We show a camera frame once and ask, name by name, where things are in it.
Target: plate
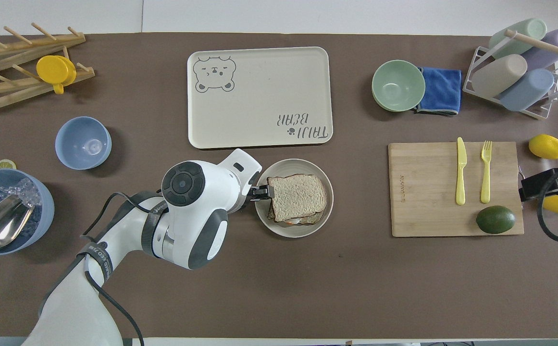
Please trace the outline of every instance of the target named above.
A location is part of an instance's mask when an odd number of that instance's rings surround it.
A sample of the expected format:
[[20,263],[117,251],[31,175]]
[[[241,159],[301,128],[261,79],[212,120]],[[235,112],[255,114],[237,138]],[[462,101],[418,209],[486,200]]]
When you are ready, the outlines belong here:
[[276,162],[272,166],[268,167],[264,173],[260,176],[257,182],[258,186],[265,185],[268,182],[266,178],[268,177],[287,177],[293,174],[312,174],[321,179],[323,187],[325,187],[325,192],[328,197],[328,202],[325,206],[325,211],[323,211],[323,216],[321,220],[314,225],[287,225],[285,222],[275,222],[268,219],[268,209],[270,208],[270,200],[261,200],[255,202],[255,210],[257,210],[257,215],[260,217],[261,221],[268,227],[269,230],[275,232],[275,234],[285,236],[287,238],[301,238],[308,236],[313,232],[319,230],[321,226],[328,220],[332,212],[332,205],[334,204],[334,192],[332,191],[332,185],[330,184],[330,179],[323,173],[323,171],[307,160],[301,159],[286,159]]
[[187,61],[187,102],[189,142],[198,149],[323,144],[332,136],[328,53],[195,52]]

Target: brown tablecloth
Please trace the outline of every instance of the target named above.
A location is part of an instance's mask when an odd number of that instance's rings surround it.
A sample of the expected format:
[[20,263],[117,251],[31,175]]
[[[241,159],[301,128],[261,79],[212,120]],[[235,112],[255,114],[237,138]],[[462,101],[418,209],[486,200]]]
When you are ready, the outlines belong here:
[[[0,335],[28,335],[44,294],[85,243],[78,235],[110,193],[156,190],[176,162],[218,163],[230,153],[188,142],[191,53],[320,46],[330,57],[332,139],[247,152],[264,167],[285,158],[318,164],[334,187],[327,224],[305,238],[285,239],[249,207],[230,215],[223,248],[208,266],[190,272],[134,252],[105,284],[108,293],[153,337],[558,338],[558,243],[538,227],[532,202],[524,206],[520,236],[391,236],[390,143],[509,140],[518,144],[526,175],[558,166],[527,149],[536,134],[558,136],[557,107],[538,121],[463,94],[460,114],[445,118],[386,112],[371,96],[373,72],[385,61],[466,73],[474,49],[486,43],[486,37],[88,35],[70,56],[94,67],[96,77],[64,95],[0,109],[0,159],[44,182],[56,209],[43,238],[0,256]],[[106,125],[112,153],[96,169],[73,171],[57,160],[54,139],[65,121],[83,115]],[[550,224],[558,229],[558,217]],[[127,320],[107,306],[123,337],[134,337]]]

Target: wooden rack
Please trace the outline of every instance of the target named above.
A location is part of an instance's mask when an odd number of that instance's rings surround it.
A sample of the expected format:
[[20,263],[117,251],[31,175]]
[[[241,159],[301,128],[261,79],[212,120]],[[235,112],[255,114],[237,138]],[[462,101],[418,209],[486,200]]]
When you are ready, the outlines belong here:
[[[68,48],[86,41],[85,35],[71,27],[67,35],[51,35],[35,23],[31,23],[35,29],[44,35],[37,39],[27,39],[16,31],[4,26],[13,37],[19,41],[13,43],[0,42],[0,71],[10,68],[15,69],[25,77],[22,79],[8,79],[0,74],[0,107],[11,105],[18,101],[26,100],[34,96],[44,94],[53,90],[52,85],[42,81],[35,73],[22,67],[21,64],[34,61],[44,55],[62,51],[63,55],[70,59]],[[77,63],[76,79],[73,83],[83,81],[95,76],[92,67]]]

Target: yellow knife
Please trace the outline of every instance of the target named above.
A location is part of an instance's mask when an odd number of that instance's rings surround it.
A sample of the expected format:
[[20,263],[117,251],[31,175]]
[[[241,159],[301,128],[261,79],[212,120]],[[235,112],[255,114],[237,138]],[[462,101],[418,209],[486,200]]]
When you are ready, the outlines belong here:
[[463,138],[458,139],[459,151],[459,173],[456,179],[456,204],[461,206],[465,204],[465,178],[463,177],[463,169],[467,165],[467,151]]

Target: wooden cutting board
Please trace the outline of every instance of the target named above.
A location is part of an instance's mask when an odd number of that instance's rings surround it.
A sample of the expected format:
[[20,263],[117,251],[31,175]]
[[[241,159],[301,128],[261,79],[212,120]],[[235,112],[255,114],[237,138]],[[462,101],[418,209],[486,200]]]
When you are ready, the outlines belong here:
[[494,142],[490,162],[490,202],[479,201],[484,176],[483,142],[465,142],[465,196],[456,204],[457,144],[394,143],[388,145],[389,180],[394,236],[474,236],[482,232],[477,213],[488,206],[505,206],[516,224],[500,235],[524,234],[518,194],[515,142]]

